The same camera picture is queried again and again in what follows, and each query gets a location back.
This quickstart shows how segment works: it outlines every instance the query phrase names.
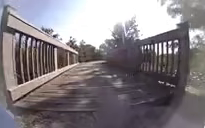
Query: sky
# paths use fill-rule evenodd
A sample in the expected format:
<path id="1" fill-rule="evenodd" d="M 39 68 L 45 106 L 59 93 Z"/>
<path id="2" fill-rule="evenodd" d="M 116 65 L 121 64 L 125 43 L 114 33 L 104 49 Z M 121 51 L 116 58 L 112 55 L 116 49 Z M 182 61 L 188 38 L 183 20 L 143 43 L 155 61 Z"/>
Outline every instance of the sky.
<path id="1" fill-rule="evenodd" d="M 115 23 L 136 16 L 141 39 L 176 27 L 166 7 L 157 0 L 4 0 L 17 13 L 37 27 L 53 28 L 64 42 L 72 36 L 77 41 L 99 47 L 111 38 Z"/>

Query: wooden railing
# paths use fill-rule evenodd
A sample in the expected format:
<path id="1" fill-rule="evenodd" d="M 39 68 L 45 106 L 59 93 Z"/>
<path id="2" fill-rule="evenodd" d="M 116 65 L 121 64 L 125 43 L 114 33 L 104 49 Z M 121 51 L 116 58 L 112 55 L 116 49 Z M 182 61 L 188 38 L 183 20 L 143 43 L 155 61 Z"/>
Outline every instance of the wooden railing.
<path id="1" fill-rule="evenodd" d="M 5 7 L 0 30 L 6 89 L 16 101 L 78 63 L 78 52 Z"/>
<path id="2" fill-rule="evenodd" d="M 143 53 L 140 71 L 161 84 L 177 86 L 189 71 L 187 23 L 178 29 L 139 41 Z"/>

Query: wooden beam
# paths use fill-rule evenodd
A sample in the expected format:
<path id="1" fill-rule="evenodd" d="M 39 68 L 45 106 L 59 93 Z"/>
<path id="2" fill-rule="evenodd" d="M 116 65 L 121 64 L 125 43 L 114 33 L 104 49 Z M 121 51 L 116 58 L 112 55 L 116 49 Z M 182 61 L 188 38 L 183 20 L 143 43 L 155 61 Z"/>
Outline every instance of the wooden beam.
<path id="1" fill-rule="evenodd" d="M 11 11 L 9 14 L 10 15 L 8 17 L 8 23 L 7 23 L 8 27 L 17 31 L 21 31 L 29 36 L 35 37 L 39 40 L 50 43 L 62 49 L 66 49 L 68 51 L 78 54 L 76 50 L 72 49 L 68 45 L 60 42 L 57 39 L 52 38 L 50 35 L 46 34 L 45 32 L 41 31 L 37 27 L 34 27 L 30 23 L 26 22 L 24 19 L 20 18 L 15 11 Z"/>
<path id="2" fill-rule="evenodd" d="M 17 87 L 9 88 L 8 90 L 11 93 L 12 100 L 13 101 L 18 100 L 19 98 L 21 98 L 22 96 L 24 96 L 28 92 L 34 90 L 35 88 L 43 85 L 44 83 L 48 82 L 49 80 L 55 78 L 56 76 L 60 75 L 61 73 L 65 72 L 65 71 L 67 71 L 67 70 L 69 70 L 77 65 L 78 65 L 78 63 L 66 66 L 66 67 L 61 68 L 61 69 L 57 69 L 54 72 L 40 76 L 34 80 L 28 81 L 24 84 L 17 86 Z"/>

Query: wooden plank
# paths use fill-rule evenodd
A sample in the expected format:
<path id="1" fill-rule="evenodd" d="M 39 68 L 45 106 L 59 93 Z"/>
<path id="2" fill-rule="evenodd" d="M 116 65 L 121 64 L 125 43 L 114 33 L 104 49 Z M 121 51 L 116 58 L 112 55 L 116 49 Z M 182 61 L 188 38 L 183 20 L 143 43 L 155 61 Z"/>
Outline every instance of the wooden plank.
<path id="1" fill-rule="evenodd" d="M 51 72 L 51 45 L 48 45 L 48 69 Z"/>
<path id="2" fill-rule="evenodd" d="M 70 58 L 69 57 L 70 57 L 70 55 L 69 55 L 69 52 L 67 51 L 67 64 L 68 65 L 70 65 Z"/>
<path id="3" fill-rule="evenodd" d="M 21 102 L 38 102 L 38 103 L 61 103 L 61 104 L 66 104 L 66 105 L 87 105 L 87 104 L 97 104 L 96 103 L 96 98 L 79 98 L 79 99 L 71 99 L 71 98 L 25 98 Z"/>
<path id="4" fill-rule="evenodd" d="M 163 68 L 164 68 L 164 47 L 163 47 L 163 43 L 161 42 L 161 73 L 163 73 Z"/>
<path id="5" fill-rule="evenodd" d="M 174 41 L 172 40 L 171 41 L 171 75 L 174 74 L 174 62 L 175 62 L 175 59 L 174 59 Z"/>
<path id="6" fill-rule="evenodd" d="M 32 38 L 31 40 L 31 56 L 32 56 L 32 72 L 33 72 L 33 79 L 36 78 L 36 65 L 35 65 L 35 61 L 36 61 L 36 40 Z"/>
<path id="7" fill-rule="evenodd" d="M 157 42 L 157 63 L 156 63 L 156 72 L 159 73 L 159 67 L 160 67 L 160 44 Z"/>
<path id="8" fill-rule="evenodd" d="M 163 40 L 174 40 L 177 38 L 181 38 L 182 35 L 182 29 L 174 29 L 162 34 L 158 34 L 156 36 L 152 36 L 143 40 L 139 41 L 139 45 L 145 45 L 145 44 L 151 44 L 151 41 L 154 40 L 156 42 L 163 42 Z"/>
<path id="9" fill-rule="evenodd" d="M 166 75 L 169 74 L 169 41 L 167 41 L 166 43 Z"/>
<path id="10" fill-rule="evenodd" d="M 54 48 L 54 68 L 55 70 L 58 70 L 58 49 L 57 48 Z"/>
<path id="11" fill-rule="evenodd" d="M 34 79 L 33 72 L 33 39 L 30 38 L 29 42 L 29 72 L 30 72 L 30 80 Z"/>
<path id="12" fill-rule="evenodd" d="M 49 110 L 49 111 L 68 111 L 68 112 L 90 112 L 90 111 L 96 111 L 97 106 L 74 106 L 74 105 L 55 105 L 48 103 L 45 104 L 37 104 L 35 102 L 17 102 L 15 104 L 17 107 L 21 108 L 27 108 L 27 109 L 34 109 L 34 110 Z"/>
<path id="13" fill-rule="evenodd" d="M 55 78 L 56 76 L 60 75 L 61 73 L 75 67 L 77 64 L 73 64 L 70 66 L 66 66 L 62 69 L 57 70 L 56 72 L 52 72 L 46 75 L 43 75 L 41 77 L 38 77 L 36 79 L 33 79 L 29 82 L 26 82 L 24 84 L 21 84 L 18 87 L 10 88 L 8 91 L 11 93 L 12 100 L 18 100 L 23 95 L 27 94 L 28 92 L 32 91 L 33 89 L 41 86 L 42 84 L 48 82 L 49 80 Z"/>
<path id="14" fill-rule="evenodd" d="M 6 87 L 11 88 L 17 86 L 16 69 L 15 69 L 15 40 L 10 33 L 3 33 L 2 37 L 2 54 L 3 68 Z"/>
<path id="15" fill-rule="evenodd" d="M 154 41 L 152 41 L 152 43 L 153 43 L 153 72 L 155 72 L 155 69 L 156 69 L 156 51 L 155 51 Z"/>
<path id="16" fill-rule="evenodd" d="M 22 77 L 22 83 L 25 83 L 24 78 L 24 66 L 23 66 L 23 44 L 22 44 L 22 37 L 23 35 L 20 34 L 19 43 L 20 43 L 20 71 L 21 71 L 21 77 Z"/>
<path id="17" fill-rule="evenodd" d="M 52 38 L 51 35 L 46 34 L 45 32 L 41 31 L 37 27 L 34 27 L 33 25 L 31 25 L 30 23 L 27 23 L 25 20 L 20 18 L 15 12 L 10 12 L 10 15 L 8 16 L 7 26 L 12 29 L 21 31 L 34 38 L 42 40 L 44 42 L 48 42 L 52 45 L 55 45 L 62 49 L 66 49 L 68 51 L 78 54 L 76 50 L 72 49 L 68 45 L 60 42 L 57 39 Z"/>
<path id="18" fill-rule="evenodd" d="M 44 75 L 44 66 L 43 66 L 43 63 L 44 63 L 44 47 L 43 47 L 43 43 L 41 41 L 39 41 L 39 51 L 40 51 L 40 54 L 39 54 L 39 58 L 40 58 L 40 61 L 39 61 L 39 64 L 40 64 L 40 76 Z"/>
<path id="19" fill-rule="evenodd" d="M 150 59 L 150 63 L 149 63 L 149 71 L 152 72 L 152 65 L 153 65 L 153 60 L 152 60 L 152 44 L 149 45 L 149 59 Z"/>
<path id="20" fill-rule="evenodd" d="M 25 40 L 25 55 L 26 55 L 26 57 L 25 57 L 25 62 L 26 62 L 26 73 L 27 73 L 27 81 L 30 81 L 31 79 L 30 79 L 30 62 L 29 62 L 29 46 L 28 46 L 28 39 L 29 39 L 29 37 L 28 36 L 26 36 L 26 40 Z"/>
<path id="21" fill-rule="evenodd" d="M 37 77 L 41 76 L 41 45 L 38 40 L 36 40 L 36 64 L 37 64 Z"/>

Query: railing post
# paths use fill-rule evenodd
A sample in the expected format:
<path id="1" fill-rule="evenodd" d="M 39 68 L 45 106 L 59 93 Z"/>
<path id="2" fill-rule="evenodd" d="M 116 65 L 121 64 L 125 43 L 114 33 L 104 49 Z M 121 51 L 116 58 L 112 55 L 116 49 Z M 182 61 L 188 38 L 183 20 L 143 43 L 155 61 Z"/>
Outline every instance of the railing post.
<path id="1" fill-rule="evenodd" d="M 57 48 L 54 48 L 54 60 L 55 60 L 55 70 L 58 69 L 58 49 Z"/>
<path id="2" fill-rule="evenodd" d="M 15 70 L 15 45 L 13 34 L 7 28 L 9 12 L 11 7 L 4 7 L 0 25 L 0 104 L 12 110 L 12 98 L 7 91 L 8 88 L 17 85 Z"/>

